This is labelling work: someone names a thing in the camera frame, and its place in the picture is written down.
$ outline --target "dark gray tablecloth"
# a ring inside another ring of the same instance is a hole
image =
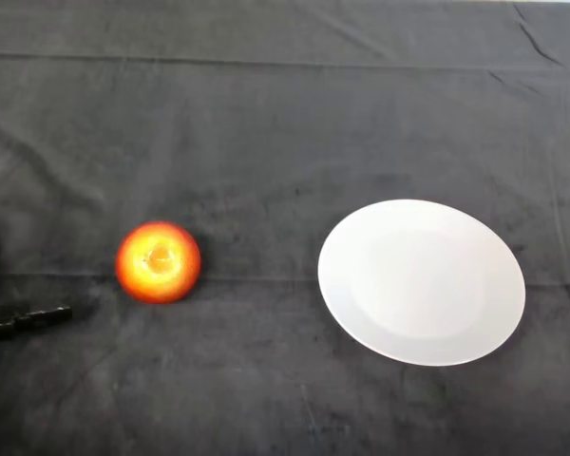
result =
[[[495,353],[427,369],[333,321],[330,229],[435,200],[517,256]],[[148,307],[122,237],[188,228]],[[0,343],[0,455],[570,455],[570,5],[0,0],[2,294],[68,326]]]

